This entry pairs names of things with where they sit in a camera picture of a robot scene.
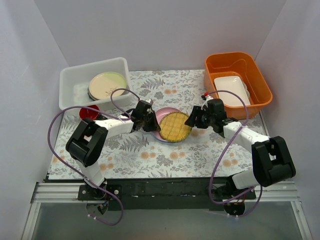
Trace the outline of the woven bamboo round tray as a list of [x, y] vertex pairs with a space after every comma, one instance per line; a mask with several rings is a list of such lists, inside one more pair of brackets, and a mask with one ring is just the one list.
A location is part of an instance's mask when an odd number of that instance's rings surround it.
[[189, 115], [175, 111], [167, 114], [160, 121], [160, 136], [169, 142], [180, 142], [187, 138], [192, 131], [192, 128], [185, 124]]

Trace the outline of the cream and green plate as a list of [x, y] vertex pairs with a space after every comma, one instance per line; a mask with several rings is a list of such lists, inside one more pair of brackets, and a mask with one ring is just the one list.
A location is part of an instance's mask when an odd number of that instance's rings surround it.
[[116, 89], [126, 89], [125, 77], [117, 72], [103, 72], [95, 76], [89, 83], [91, 95], [99, 100], [109, 99]]

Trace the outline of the cream and blue plate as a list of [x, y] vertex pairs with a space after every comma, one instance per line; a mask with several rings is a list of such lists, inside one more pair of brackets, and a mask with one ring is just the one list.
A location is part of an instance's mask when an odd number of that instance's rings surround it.
[[100, 100], [100, 99], [95, 98], [94, 96], [92, 96], [89, 89], [87, 90], [87, 94], [88, 94], [88, 97], [89, 97], [90, 99], [92, 99], [93, 101], [99, 101], [99, 100]]

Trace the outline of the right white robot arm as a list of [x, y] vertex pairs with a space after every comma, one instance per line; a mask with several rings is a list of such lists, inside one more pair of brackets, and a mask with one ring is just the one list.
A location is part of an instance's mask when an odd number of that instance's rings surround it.
[[194, 106], [184, 124], [198, 129], [211, 127], [215, 133], [251, 153], [252, 168], [229, 176], [220, 187], [222, 193], [232, 199], [239, 198], [251, 187], [269, 187], [296, 175], [285, 139], [262, 135], [228, 117], [220, 99], [209, 99], [203, 106]]

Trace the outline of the pink round plate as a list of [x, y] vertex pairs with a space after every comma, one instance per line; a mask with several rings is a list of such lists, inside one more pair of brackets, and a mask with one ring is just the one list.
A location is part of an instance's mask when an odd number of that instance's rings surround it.
[[[174, 108], [174, 107], [163, 107], [163, 108], [157, 110], [157, 111], [155, 112], [155, 116], [156, 116], [157, 123], [160, 124], [161, 120], [162, 120], [166, 115], [168, 115], [168, 114], [170, 114], [170, 113], [175, 113], [175, 112], [180, 112], [180, 110], [178, 110], [177, 108]], [[164, 138], [161, 137], [159, 131], [153, 131], [152, 134], [153, 134], [153, 136], [154, 136], [157, 140], [162, 141], [162, 142], [165, 142], [165, 143], [170, 143], [170, 141], [165, 140]]]

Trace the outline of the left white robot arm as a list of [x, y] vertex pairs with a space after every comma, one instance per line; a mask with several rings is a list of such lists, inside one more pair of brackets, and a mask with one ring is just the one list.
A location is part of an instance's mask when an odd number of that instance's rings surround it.
[[66, 144], [66, 151], [77, 162], [84, 175], [86, 191], [95, 199], [106, 196], [105, 178], [102, 175], [98, 159], [105, 141], [111, 137], [130, 134], [143, 129], [145, 132], [159, 131], [153, 100], [139, 100], [131, 110], [131, 116], [122, 114], [106, 120], [81, 120]]

